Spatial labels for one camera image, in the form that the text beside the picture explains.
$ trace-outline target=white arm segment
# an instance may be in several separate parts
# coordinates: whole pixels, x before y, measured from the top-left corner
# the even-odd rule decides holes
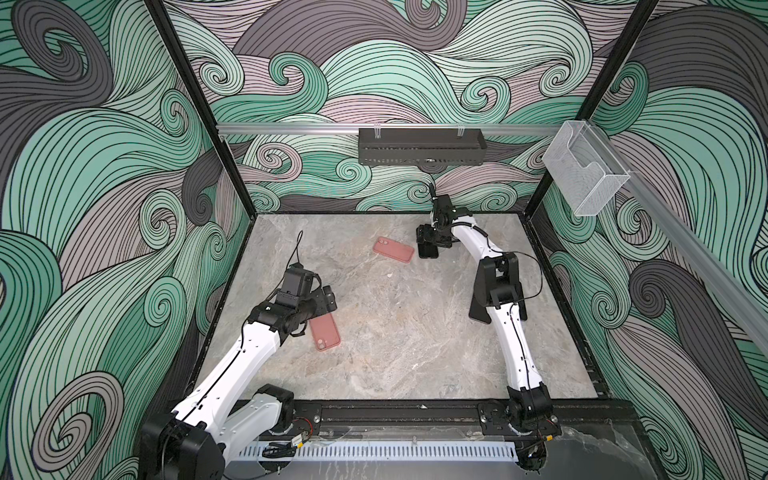
[[[280,346],[280,335],[277,332],[270,332],[270,328],[262,323],[246,323],[243,332],[245,334],[243,348],[240,349],[240,337],[237,337],[230,351],[216,365],[216,368],[194,392],[174,408],[176,418],[188,425],[205,422],[205,430],[217,442],[235,402],[259,368]],[[265,430],[275,425],[279,414],[280,403],[278,402],[274,421]],[[263,430],[255,433],[252,430],[250,440],[261,432]]]
[[[454,223],[459,222],[477,225],[477,221],[473,217],[459,217]],[[486,257],[501,256],[500,253],[493,250],[502,251],[502,249],[471,227],[463,225],[453,227],[451,234],[461,240],[464,247],[469,250],[469,253],[477,262]],[[531,357],[528,342],[525,341],[522,321],[520,320],[520,307],[508,304],[502,305],[499,310],[493,306],[486,307],[485,309],[491,317],[491,323],[496,330],[499,342],[502,344],[509,386],[518,391],[522,388],[534,389],[538,387],[539,382],[541,382],[541,375],[539,375],[533,357]]]

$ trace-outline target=red phone case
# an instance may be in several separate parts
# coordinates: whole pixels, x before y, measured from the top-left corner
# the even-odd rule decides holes
[[[413,247],[387,237],[379,237],[373,244],[373,251],[403,263],[410,262],[413,257]]]
[[[339,330],[330,313],[310,319],[310,330],[315,339],[315,348],[321,352],[341,343]]]

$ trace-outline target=pink phone case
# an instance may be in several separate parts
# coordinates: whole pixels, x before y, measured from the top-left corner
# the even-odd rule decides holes
[[[341,343],[339,330],[330,313],[310,319],[310,330],[315,339],[315,348],[321,352]]]
[[[408,263],[413,257],[413,247],[404,243],[395,242],[387,237],[379,237],[373,245],[373,251],[381,253],[384,257],[393,258],[403,263]]]

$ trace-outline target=phone case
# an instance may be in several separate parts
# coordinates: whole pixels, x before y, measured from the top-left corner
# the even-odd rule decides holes
[[[315,348],[321,352],[341,343],[339,330],[330,313],[310,319],[310,330],[315,339]]]
[[[403,263],[408,263],[413,257],[413,247],[404,243],[395,242],[387,237],[379,237],[373,245],[373,251],[381,253],[384,257],[393,258]]]

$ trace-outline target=wallpaper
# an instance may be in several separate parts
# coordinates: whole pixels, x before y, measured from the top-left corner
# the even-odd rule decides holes
[[[768,311],[768,4],[657,15],[594,121]],[[613,393],[670,478],[768,475],[768,360],[626,191],[535,224]]]
[[[142,0],[0,2],[3,478],[135,478],[248,218]]]
[[[664,2],[660,12],[696,0]],[[167,0],[219,122],[559,124],[634,2]],[[232,135],[258,210],[524,208],[549,138],[488,137],[479,167],[361,167],[357,138]]]

